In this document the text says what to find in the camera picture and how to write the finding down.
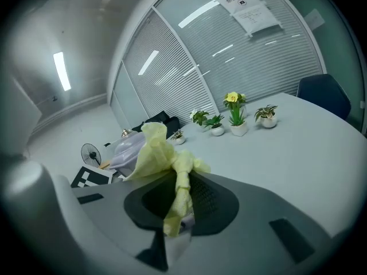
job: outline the black chair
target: black chair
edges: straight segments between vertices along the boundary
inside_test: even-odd
[[[145,123],[148,123],[148,122],[162,122],[165,126],[167,126],[167,136],[166,136],[167,139],[181,128],[179,126],[178,118],[175,116],[169,117],[165,111],[162,111],[161,113],[145,121]],[[144,122],[142,122],[141,125],[132,128],[132,130],[141,132],[143,124]]]
[[[348,96],[329,74],[319,74],[301,79],[297,97],[320,106],[344,120],[348,117],[351,109]]]

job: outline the blue chair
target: blue chair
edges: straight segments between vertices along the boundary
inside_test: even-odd
[[[344,120],[351,109],[348,96],[329,74],[319,74],[301,79],[297,97],[320,106]]]

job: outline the potted plant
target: potted plant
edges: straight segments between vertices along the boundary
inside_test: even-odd
[[[184,137],[184,132],[180,129],[173,134],[172,139],[175,144],[183,144],[186,140]]]
[[[198,111],[196,109],[193,109],[192,112],[190,113],[190,119],[193,121],[193,123],[197,123],[200,128],[203,128],[202,125],[208,119],[206,117],[207,115],[209,115],[209,113],[207,113],[205,111],[202,111],[202,110]]]
[[[264,108],[259,108],[255,113],[255,122],[260,118],[263,127],[272,128],[278,123],[274,110],[278,106],[267,105]]]
[[[231,123],[231,131],[236,136],[243,136],[247,131],[247,124],[245,121],[246,112],[242,106],[246,103],[245,94],[238,94],[232,92],[226,94],[224,97],[224,105],[229,108],[231,116],[229,122]]]
[[[220,136],[224,133],[224,128],[223,125],[220,123],[220,121],[224,118],[224,116],[221,116],[219,114],[219,116],[214,115],[214,117],[212,119],[208,119],[207,121],[205,121],[205,127],[211,126],[211,132],[213,135],[215,136]]]

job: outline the small fan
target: small fan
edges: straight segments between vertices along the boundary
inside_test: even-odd
[[[98,167],[101,165],[101,154],[92,144],[83,144],[81,147],[81,157],[85,164]]]

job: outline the paper sign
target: paper sign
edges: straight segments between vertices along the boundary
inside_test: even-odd
[[[218,0],[229,13],[234,14],[248,7],[261,4],[259,0]]]
[[[308,15],[304,17],[304,20],[309,25],[311,30],[314,30],[325,23],[317,9],[314,9],[313,11],[308,13]]]
[[[280,25],[279,21],[263,4],[248,7],[235,13],[233,17],[245,29],[250,37],[254,32],[269,28],[270,26]]]

